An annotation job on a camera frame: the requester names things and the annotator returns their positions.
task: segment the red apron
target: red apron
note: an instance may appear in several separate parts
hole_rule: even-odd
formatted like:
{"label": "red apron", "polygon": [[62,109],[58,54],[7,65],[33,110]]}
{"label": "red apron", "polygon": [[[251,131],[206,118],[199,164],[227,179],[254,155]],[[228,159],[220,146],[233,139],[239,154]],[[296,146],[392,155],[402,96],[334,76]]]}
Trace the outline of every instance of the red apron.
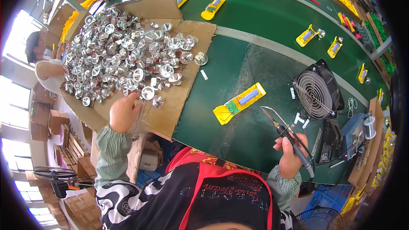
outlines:
{"label": "red apron", "polygon": [[[235,173],[242,173],[248,174],[254,177],[257,177],[266,187],[268,187],[267,183],[257,174],[254,173],[253,170],[250,169],[238,169],[237,166],[231,162],[226,162],[223,167],[215,165],[217,158],[211,156],[209,154],[203,153],[199,150],[194,148],[186,147],[182,149],[175,158],[169,163],[166,168],[166,173],[170,170],[175,169],[177,166],[189,163],[189,162],[198,162],[199,166],[199,176],[197,177],[195,192],[193,193],[192,201],[190,202],[189,207],[187,208],[186,213],[180,223],[179,230],[185,230],[187,221],[189,219],[190,210],[195,200],[197,193],[202,186],[203,179],[205,178],[220,178],[227,175],[235,174]],[[270,206],[268,209],[268,217],[267,217],[267,229],[270,230],[272,227],[272,218],[273,218],[273,208],[272,208],[272,197],[270,189],[267,188],[268,194],[270,195]]]}

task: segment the white sleeveless shirt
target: white sleeveless shirt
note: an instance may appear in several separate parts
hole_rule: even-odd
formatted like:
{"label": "white sleeveless shirt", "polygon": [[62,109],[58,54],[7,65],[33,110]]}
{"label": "white sleeveless shirt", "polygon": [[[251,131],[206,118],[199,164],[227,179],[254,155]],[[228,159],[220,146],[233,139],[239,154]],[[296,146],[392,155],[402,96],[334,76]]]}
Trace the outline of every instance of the white sleeveless shirt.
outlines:
{"label": "white sleeveless shirt", "polygon": [[42,62],[49,62],[51,64],[57,64],[57,65],[63,65],[63,62],[60,61],[59,59],[51,59],[48,56],[44,56],[44,59],[48,59],[45,61],[37,61],[36,62],[36,67],[35,67],[35,73],[36,73],[36,77],[38,79],[38,81],[40,82],[40,84],[47,90],[59,94],[61,95],[61,91],[60,91],[60,86],[61,83],[64,80],[64,76],[58,76],[58,77],[48,77],[47,80],[42,80],[38,77],[37,74],[37,66],[38,64],[41,64]]}

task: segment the woman in white shirt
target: woman in white shirt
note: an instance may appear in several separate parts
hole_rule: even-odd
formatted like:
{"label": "woman in white shirt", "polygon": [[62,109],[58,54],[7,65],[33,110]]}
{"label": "woman in white shirt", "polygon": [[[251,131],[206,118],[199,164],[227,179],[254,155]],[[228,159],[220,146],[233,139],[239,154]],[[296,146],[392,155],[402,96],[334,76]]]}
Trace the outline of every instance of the woman in white shirt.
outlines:
{"label": "woman in white shirt", "polygon": [[27,38],[25,53],[28,63],[35,63],[35,73],[40,84],[45,89],[61,95],[60,86],[64,79],[63,62],[61,55],[64,52],[65,44],[61,44],[55,55],[48,57],[44,55],[45,45],[43,36],[44,31],[31,33]]}

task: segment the green striped sleeve cover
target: green striped sleeve cover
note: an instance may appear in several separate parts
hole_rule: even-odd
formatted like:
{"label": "green striped sleeve cover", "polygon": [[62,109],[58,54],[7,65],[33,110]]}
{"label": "green striped sleeve cover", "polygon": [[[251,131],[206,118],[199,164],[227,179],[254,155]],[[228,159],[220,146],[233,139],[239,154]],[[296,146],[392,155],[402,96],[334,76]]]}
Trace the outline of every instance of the green striped sleeve cover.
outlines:
{"label": "green striped sleeve cover", "polygon": [[130,134],[118,133],[105,126],[96,138],[99,148],[98,165],[96,166],[95,189],[115,180],[129,181],[126,175],[128,152],[132,145]]}
{"label": "green striped sleeve cover", "polygon": [[266,183],[270,187],[271,195],[277,201],[280,210],[289,212],[289,201],[294,197],[301,185],[301,174],[297,171],[294,178],[283,178],[276,165],[268,174]]}

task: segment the soldering iron handle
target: soldering iron handle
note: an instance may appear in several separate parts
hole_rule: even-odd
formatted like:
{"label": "soldering iron handle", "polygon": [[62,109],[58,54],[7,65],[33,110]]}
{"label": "soldering iron handle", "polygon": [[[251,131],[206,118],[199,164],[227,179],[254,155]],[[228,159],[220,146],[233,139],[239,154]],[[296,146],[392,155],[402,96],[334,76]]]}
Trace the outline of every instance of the soldering iron handle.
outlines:
{"label": "soldering iron handle", "polygon": [[282,125],[277,129],[277,133],[280,135],[280,137],[287,137],[287,139],[289,140],[289,142],[292,145],[292,149],[293,149],[294,153],[297,155],[298,158],[300,158],[302,164],[308,170],[311,178],[313,178],[314,177],[314,171],[312,170],[311,164],[307,160],[307,158],[304,156],[303,152],[301,151],[298,144],[295,142],[294,138],[291,137],[291,135],[288,133],[288,131]]}

